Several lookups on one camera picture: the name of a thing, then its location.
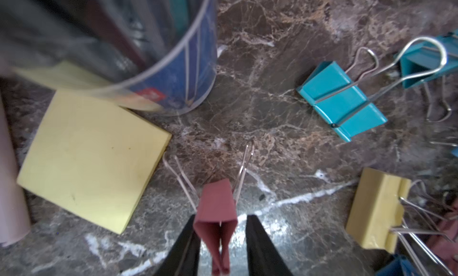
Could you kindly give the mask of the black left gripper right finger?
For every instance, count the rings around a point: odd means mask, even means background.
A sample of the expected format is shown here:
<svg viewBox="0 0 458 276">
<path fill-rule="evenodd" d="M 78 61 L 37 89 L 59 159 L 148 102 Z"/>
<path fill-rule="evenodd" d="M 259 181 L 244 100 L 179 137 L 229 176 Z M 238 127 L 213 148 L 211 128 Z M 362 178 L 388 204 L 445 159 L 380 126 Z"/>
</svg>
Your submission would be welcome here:
<svg viewBox="0 0 458 276">
<path fill-rule="evenodd" d="M 245 234 L 250 276 L 293 276 L 256 215 L 247 216 Z"/>
</svg>

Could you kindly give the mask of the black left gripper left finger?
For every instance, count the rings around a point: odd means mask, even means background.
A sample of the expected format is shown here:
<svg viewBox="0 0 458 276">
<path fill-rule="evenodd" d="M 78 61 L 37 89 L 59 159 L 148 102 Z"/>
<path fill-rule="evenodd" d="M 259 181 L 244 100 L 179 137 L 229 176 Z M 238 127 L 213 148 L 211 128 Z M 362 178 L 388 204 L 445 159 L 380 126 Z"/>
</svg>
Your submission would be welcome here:
<svg viewBox="0 0 458 276">
<path fill-rule="evenodd" d="M 192 215 L 154 276 L 197 276 L 201 239 L 193 228 Z"/>
</svg>

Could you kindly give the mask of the dark pink binder clip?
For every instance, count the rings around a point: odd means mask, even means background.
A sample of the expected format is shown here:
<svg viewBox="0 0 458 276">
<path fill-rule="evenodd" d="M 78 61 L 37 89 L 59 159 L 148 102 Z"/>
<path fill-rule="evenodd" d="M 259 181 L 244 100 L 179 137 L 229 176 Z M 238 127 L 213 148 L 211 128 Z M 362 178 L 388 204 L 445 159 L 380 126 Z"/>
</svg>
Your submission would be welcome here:
<svg viewBox="0 0 458 276">
<path fill-rule="evenodd" d="M 175 171 L 168 163 L 166 155 L 162 156 L 163 164 L 175 176 L 196 213 L 193 229 L 203 240 L 212 256 L 212 274 L 214 276 L 226 276 L 230 273 L 229 243 L 238 225 L 236 207 L 254 151 L 255 144 L 251 140 L 245 146 L 234 184 L 229 179 L 211 182 L 203 186 L 201 194 L 198 194 L 184 173 L 176 156 L 174 160 L 178 171 Z"/>
</svg>

